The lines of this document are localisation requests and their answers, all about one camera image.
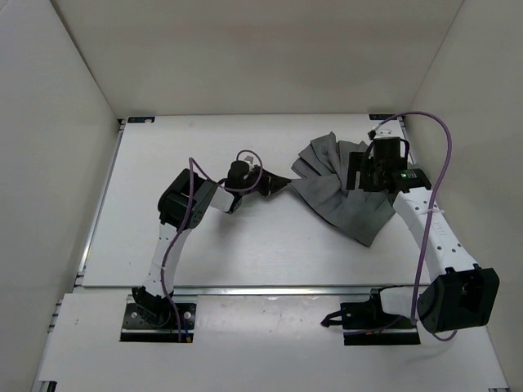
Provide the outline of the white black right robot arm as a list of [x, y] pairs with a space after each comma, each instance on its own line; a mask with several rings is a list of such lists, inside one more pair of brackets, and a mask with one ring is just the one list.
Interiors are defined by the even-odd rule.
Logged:
[[385, 327], [395, 316], [432, 333], [482, 327], [489, 322], [500, 280], [465, 250], [436, 203], [436, 187], [409, 167], [409, 143], [399, 137], [372, 140], [349, 155], [347, 188], [384, 193], [419, 246], [415, 282], [428, 272], [429, 286], [382, 288], [366, 307], [369, 322]]

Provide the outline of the grey pleated skirt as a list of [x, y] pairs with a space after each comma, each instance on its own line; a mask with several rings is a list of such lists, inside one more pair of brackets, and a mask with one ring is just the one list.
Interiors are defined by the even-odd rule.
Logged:
[[289, 186], [319, 217], [366, 247], [395, 215], [381, 193], [346, 188], [349, 154], [367, 149], [364, 142], [338, 140], [332, 132], [315, 138], [298, 154]]

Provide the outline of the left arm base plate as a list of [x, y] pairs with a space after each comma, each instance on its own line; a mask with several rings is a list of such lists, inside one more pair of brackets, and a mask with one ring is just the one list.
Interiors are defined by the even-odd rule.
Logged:
[[197, 300], [195, 297], [189, 297], [176, 299], [175, 303], [180, 316], [179, 323], [169, 301], [167, 301], [167, 311], [159, 318], [154, 318], [147, 315], [129, 295], [123, 313], [119, 340], [140, 343], [193, 343]]

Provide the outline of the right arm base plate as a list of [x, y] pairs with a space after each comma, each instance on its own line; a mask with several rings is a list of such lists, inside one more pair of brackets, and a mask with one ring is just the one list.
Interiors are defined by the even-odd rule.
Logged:
[[375, 301], [342, 302], [322, 327], [341, 327], [345, 346], [420, 345], [418, 329], [401, 315], [387, 314]]

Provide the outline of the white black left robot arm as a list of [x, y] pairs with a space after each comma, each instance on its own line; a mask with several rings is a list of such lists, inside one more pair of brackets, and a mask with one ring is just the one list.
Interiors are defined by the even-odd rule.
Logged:
[[243, 197], [258, 193], [268, 198], [291, 183], [261, 164], [236, 159], [226, 178], [215, 181], [189, 159], [189, 166], [162, 193], [158, 201], [159, 235], [143, 284], [132, 288], [138, 314], [153, 328], [181, 326], [181, 311], [173, 300], [174, 278], [183, 247], [206, 212], [214, 208], [235, 213]]

